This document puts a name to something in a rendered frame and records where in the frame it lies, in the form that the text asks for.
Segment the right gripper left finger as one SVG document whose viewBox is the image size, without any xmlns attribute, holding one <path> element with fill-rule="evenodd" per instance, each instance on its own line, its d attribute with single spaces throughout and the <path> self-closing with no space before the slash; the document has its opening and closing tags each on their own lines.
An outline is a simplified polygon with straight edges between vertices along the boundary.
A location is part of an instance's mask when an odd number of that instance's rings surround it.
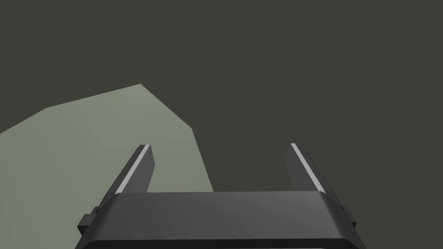
<svg viewBox="0 0 443 249">
<path fill-rule="evenodd" d="M 119 193 L 146 192 L 154 167 L 151 146 L 148 144 L 138 146 L 108 190 L 108 197 Z"/>
</svg>

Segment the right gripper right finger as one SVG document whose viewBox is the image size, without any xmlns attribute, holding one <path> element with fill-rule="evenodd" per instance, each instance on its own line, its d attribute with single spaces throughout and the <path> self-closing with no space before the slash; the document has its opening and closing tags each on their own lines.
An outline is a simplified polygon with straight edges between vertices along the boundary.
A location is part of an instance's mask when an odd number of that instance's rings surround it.
<svg viewBox="0 0 443 249">
<path fill-rule="evenodd" d="M 330 184 L 301 144 L 290 144 L 286 167 L 295 191 L 318 191 L 335 199 L 335 193 Z"/>
</svg>

